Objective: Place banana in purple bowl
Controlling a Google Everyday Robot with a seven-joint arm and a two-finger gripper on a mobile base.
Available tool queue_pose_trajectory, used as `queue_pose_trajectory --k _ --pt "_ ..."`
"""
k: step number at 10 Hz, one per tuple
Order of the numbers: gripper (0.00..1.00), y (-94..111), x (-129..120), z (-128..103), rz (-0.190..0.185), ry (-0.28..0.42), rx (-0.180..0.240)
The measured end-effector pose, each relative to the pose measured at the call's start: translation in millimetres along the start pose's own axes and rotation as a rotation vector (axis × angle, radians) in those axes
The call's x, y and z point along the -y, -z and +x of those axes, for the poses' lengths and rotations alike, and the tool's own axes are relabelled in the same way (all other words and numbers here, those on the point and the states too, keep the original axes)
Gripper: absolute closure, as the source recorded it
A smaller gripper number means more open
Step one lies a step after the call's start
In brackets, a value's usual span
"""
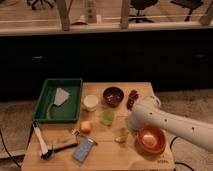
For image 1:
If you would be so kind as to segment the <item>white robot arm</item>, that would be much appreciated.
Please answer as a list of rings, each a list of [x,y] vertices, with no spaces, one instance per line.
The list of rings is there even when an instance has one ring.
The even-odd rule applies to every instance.
[[[161,101],[156,96],[136,102],[126,118],[128,129],[136,132],[150,124],[213,153],[213,124],[177,116],[160,107]]]

